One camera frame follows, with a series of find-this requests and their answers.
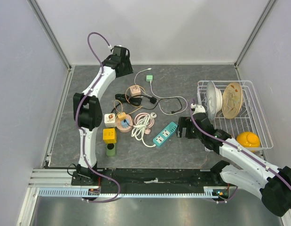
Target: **power outlet socket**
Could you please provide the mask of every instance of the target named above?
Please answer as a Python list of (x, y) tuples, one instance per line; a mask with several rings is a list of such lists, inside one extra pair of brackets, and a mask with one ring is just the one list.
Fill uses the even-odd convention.
[(167, 141), (172, 134), (175, 133), (176, 129), (178, 128), (178, 125), (175, 124), (173, 121), (164, 128), (154, 139), (153, 142), (157, 147), (160, 147), (162, 144)]

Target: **yellow bowl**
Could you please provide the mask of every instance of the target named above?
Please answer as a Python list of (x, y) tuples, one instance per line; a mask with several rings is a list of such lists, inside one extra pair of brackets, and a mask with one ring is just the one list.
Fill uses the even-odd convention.
[(243, 147), (259, 147), (259, 137), (252, 132), (243, 132), (237, 136), (237, 142)]

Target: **wire mesh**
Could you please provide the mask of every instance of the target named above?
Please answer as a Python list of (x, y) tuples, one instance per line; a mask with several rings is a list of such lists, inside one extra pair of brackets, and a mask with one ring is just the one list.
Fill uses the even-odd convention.
[[(199, 104), (207, 111), (207, 84), (209, 81), (199, 81), (197, 84), (197, 98)], [(223, 94), (225, 88), (231, 82), (238, 82), (243, 91), (243, 105), (238, 115), (233, 119), (226, 119), (222, 111), (216, 114), (211, 122), (215, 128), (222, 129), (237, 138), (242, 132), (253, 132), (260, 139), (259, 148), (249, 148), (251, 151), (266, 150), (273, 147), (273, 142), (269, 134), (263, 111), (259, 104), (254, 86), (251, 81), (213, 81), (216, 88)]]

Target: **green block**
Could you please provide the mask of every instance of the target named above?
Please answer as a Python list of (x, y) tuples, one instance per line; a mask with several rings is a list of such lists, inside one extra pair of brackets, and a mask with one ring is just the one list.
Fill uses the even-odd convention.
[(147, 75), (146, 76), (146, 81), (153, 81), (153, 76), (152, 75)]
[(107, 144), (106, 154), (109, 157), (116, 155), (116, 144)]

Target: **plate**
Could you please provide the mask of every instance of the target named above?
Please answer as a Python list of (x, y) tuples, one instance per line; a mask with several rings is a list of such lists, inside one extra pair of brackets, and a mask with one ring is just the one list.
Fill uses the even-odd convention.
[(222, 95), (222, 113), (226, 119), (235, 118), (243, 105), (244, 97), (239, 83), (230, 83)]
[(213, 120), (222, 107), (221, 91), (215, 87), (213, 81), (209, 81), (207, 84), (206, 97), (208, 118)]

